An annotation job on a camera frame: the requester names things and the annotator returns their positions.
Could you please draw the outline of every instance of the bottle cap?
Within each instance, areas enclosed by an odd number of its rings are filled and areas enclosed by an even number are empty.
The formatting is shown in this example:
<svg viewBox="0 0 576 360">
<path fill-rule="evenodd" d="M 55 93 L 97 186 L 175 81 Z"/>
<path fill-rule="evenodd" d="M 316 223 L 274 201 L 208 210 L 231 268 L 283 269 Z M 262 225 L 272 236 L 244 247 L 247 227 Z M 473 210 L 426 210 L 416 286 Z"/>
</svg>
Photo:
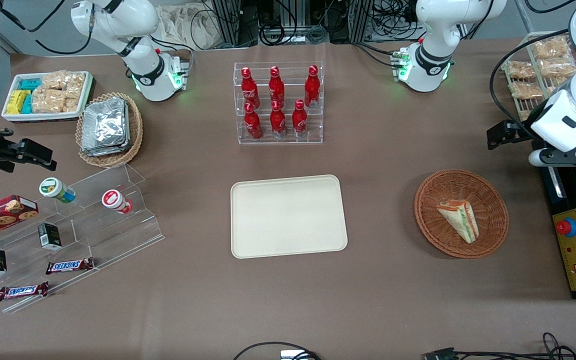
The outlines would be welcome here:
<svg viewBox="0 0 576 360">
<path fill-rule="evenodd" d="M 39 193 L 48 198 L 59 195 L 64 188 L 64 183 L 56 177 L 48 177 L 39 184 Z"/>
<path fill-rule="evenodd" d="M 109 209 L 118 208 L 123 202 L 123 194 L 116 189 L 110 189 L 103 193 L 103 196 L 101 196 L 101 203 L 103 203 L 103 205 Z"/>
</svg>

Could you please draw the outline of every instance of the foil packet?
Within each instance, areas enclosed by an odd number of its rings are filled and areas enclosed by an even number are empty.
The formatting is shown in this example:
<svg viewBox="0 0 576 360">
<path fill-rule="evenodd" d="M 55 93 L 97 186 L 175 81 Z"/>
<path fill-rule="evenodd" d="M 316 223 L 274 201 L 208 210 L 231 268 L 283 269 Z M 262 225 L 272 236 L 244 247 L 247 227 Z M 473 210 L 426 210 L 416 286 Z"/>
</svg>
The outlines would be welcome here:
<svg viewBox="0 0 576 360">
<path fill-rule="evenodd" d="M 89 157 L 123 153 L 131 147 L 128 103 L 112 97 L 84 110 L 81 151 Z"/>
</svg>

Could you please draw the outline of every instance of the red button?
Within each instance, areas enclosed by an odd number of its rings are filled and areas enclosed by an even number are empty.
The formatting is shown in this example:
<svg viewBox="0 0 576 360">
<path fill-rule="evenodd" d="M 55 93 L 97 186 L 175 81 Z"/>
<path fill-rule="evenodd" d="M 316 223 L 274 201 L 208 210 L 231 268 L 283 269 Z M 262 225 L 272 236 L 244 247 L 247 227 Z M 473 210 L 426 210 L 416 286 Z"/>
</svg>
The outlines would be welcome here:
<svg viewBox="0 0 576 360">
<path fill-rule="evenodd" d="M 562 219 L 560 221 L 557 221 L 557 223 L 555 224 L 555 229 L 559 234 L 568 235 L 572 231 L 572 225 L 570 225 L 570 223 L 565 219 Z"/>
</svg>

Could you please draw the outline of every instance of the yellow control panel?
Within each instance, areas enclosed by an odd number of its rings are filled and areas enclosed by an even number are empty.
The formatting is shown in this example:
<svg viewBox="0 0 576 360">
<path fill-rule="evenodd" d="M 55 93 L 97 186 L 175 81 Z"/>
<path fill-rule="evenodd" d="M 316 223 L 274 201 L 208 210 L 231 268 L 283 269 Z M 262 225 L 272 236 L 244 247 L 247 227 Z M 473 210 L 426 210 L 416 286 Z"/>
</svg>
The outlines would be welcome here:
<svg viewBox="0 0 576 360">
<path fill-rule="evenodd" d="M 576 209 L 556 214 L 552 221 L 555 223 L 570 290 L 576 291 Z"/>
</svg>

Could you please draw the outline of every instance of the snickers bar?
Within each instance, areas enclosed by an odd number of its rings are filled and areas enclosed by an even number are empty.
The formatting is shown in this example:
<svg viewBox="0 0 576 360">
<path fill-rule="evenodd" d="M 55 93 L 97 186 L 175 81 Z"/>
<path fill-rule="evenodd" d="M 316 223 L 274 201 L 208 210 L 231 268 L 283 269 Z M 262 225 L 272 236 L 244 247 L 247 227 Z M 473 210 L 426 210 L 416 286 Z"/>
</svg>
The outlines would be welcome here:
<svg viewBox="0 0 576 360">
<path fill-rule="evenodd" d="M 2 287 L 0 290 L 0 301 L 16 299 L 25 296 L 46 296 L 48 295 L 48 281 L 39 285 L 22 287 Z"/>
<path fill-rule="evenodd" d="M 95 267 L 95 261 L 92 257 L 87 257 L 86 259 L 80 259 L 80 260 L 48 262 L 48 269 L 46 269 L 46 275 L 50 275 L 53 272 L 90 270 L 93 269 L 94 267 Z"/>
</svg>

